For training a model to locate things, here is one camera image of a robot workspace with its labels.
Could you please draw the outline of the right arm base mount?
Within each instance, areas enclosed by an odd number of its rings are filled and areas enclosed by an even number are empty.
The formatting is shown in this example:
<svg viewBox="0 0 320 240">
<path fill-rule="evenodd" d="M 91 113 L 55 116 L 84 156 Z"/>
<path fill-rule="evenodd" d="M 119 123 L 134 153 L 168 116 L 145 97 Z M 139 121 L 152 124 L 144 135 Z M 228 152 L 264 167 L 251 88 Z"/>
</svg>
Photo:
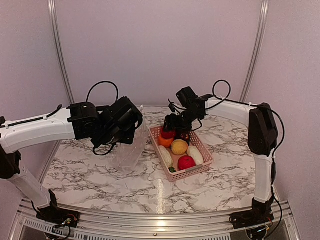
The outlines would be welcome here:
<svg viewBox="0 0 320 240">
<path fill-rule="evenodd" d="M 229 222 L 234 229 L 247 228 L 255 225 L 261 225 L 274 220 L 272 204 L 274 199 L 262 203 L 254 198 L 251 201 L 251 209 L 234 212 L 229 217 Z"/>
</svg>

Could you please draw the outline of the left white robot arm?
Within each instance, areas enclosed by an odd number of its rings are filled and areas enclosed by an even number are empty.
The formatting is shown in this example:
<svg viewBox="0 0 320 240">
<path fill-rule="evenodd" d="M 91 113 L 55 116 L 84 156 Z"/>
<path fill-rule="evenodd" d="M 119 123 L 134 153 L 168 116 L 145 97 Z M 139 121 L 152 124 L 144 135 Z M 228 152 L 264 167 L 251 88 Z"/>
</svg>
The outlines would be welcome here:
<svg viewBox="0 0 320 240">
<path fill-rule="evenodd" d="M 54 112 L 9 121 L 0 118 L 0 178 L 14 184 L 53 223 L 63 219 L 54 194 L 42 186 L 20 161 L 20 150 L 48 142 L 90 139 L 93 148 L 131 145 L 143 115 L 128 97 L 111 106 L 88 101 L 59 106 Z"/>
</svg>

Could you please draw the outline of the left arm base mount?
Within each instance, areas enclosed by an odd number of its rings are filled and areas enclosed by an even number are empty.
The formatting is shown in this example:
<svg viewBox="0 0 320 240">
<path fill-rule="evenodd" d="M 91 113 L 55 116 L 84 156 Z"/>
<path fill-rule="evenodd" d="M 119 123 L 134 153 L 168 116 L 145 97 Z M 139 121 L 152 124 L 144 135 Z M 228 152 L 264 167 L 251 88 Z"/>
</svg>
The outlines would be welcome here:
<svg viewBox="0 0 320 240">
<path fill-rule="evenodd" d="M 34 208 L 36 217 L 40 220 L 56 224 L 55 228 L 71 227 L 76 228 L 80 219 L 78 211 L 60 208 L 57 203 L 56 195 L 49 190 L 49 206 L 45 208 Z"/>
</svg>

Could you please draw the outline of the red knitted apple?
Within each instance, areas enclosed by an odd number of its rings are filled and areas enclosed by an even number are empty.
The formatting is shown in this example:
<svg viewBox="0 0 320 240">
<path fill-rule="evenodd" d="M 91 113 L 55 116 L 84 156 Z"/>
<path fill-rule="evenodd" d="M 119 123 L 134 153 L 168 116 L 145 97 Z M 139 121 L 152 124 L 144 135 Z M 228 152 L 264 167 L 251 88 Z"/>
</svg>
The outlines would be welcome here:
<svg viewBox="0 0 320 240">
<path fill-rule="evenodd" d="M 195 163 L 195 160 L 191 156 L 184 155 L 179 158 L 177 166 L 178 166 L 178 169 L 180 171 L 182 171 L 182 170 L 186 170 L 186 169 L 195 167 L 196 163 Z"/>
</svg>

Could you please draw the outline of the yellow knitted fruit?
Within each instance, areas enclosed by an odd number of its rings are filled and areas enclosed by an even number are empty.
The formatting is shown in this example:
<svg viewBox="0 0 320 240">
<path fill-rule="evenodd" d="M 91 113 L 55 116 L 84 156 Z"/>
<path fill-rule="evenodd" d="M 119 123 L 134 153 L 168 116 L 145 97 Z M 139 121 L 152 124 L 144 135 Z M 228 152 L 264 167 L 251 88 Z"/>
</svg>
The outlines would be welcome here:
<svg viewBox="0 0 320 240">
<path fill-rule="evenodd" d="M 183 155 L 188 150 L 188 143 L 182 139 L 176 139 L 171 144 L 171 151 L 175 155 Z"/>
</svg>

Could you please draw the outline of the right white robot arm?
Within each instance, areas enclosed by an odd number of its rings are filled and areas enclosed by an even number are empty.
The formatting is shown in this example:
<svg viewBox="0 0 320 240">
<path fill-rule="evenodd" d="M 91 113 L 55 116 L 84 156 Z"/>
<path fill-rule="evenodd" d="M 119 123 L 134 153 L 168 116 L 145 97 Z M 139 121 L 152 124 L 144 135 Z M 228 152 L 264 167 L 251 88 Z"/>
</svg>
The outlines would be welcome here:
<svg viewBox="0 0 320 240">
<path fill-rule="evenodd" d="M 237 102 L 214 94 L 198 96 L 189 86 L 176 96 L 182 105 L 181 113 L 165 117 L 165 131 L 190 132 L 193 122 L 206 116 L 224 118 L 247 127 L 247 144 L 255 160 L 254 200 L 262 204 L 268 202 L 273 196 L 276 178 L 275 151 L 279 135 L 270 105 Z"/>
</svg>

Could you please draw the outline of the clear zip top bag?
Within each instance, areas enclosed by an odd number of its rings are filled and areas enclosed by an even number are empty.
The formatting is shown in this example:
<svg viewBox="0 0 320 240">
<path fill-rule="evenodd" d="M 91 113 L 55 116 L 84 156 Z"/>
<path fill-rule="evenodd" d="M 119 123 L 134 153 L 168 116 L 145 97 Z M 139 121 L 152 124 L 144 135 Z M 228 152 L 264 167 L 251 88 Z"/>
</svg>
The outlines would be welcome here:
<svg viewBox="0 0 320 240">
<path fill-rule="evenodd" d="M 145 150 L 148 138 L 146 121 L 135 131 L 131 145 L 119 143 L 114 150 L 114 157 L 110 162 L 112 168 L 127 175 L 135 171 L 137 164 Z"/>
</svg>

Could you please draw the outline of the pink plastic basket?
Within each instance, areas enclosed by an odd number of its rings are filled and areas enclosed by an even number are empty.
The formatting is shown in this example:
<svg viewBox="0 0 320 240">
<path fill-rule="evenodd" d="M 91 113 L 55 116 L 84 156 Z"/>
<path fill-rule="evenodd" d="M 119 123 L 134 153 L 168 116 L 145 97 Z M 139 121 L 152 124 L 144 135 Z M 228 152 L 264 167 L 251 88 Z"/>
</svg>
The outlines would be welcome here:
<svg viewBox="0 0 320 240">
<path fill-rule="evenodd" d="M 149 133 L 150 133 L 153 147 L 156 151 L 156 154 L 160 160 L 160 163 L 163 167 L 163 170 L 164 170 L 165 175 L 166 175 L 169 182 L 175 182 L 175 181 L 182 180 L 182 179 L 185 179 L 187 177 L 190 177 L 190 176 L 193 176 L 196 174 L 206 172 L 209 170 L 211 164 L 214 162 L 213 156 L 209 152 L 209 150 L 206 148 L 205 144 L 200 140 L 200 138 L 198 137 L 198 135 L 196 133 L 192 132 L 192 133 L 190 133 L 190 144 L 188 144 L 188 147 L 189 146 L 197 147 L 203 156 L 204 163 L 200 164 L 200 165 L 196 165 L 196 166 L 188 168 L 188 169 L 185 169 L 185 170 L 179 170 L 178 160 L 182 156 L 188 156 L 187 152 L 185 152 L 185 154 L 183 154 L 183 155 L 175 155 L 175 154 L 173 154 L 173 152 L 171 150 L 171 146 L 170 146 L 169 148 L 167 148 L 167 150 L 170 152 L 170 155 L 173 159 L 173 167 L 168 168 L 167 165 L 165 164 L 165 162 L 163 161 L 162 155 L 159 150 L 159 145 L 158 145 L 158 137 L 162 136 L 162 127 L 161 126 L 152 127 L 149 129 Z"/>
</svg>

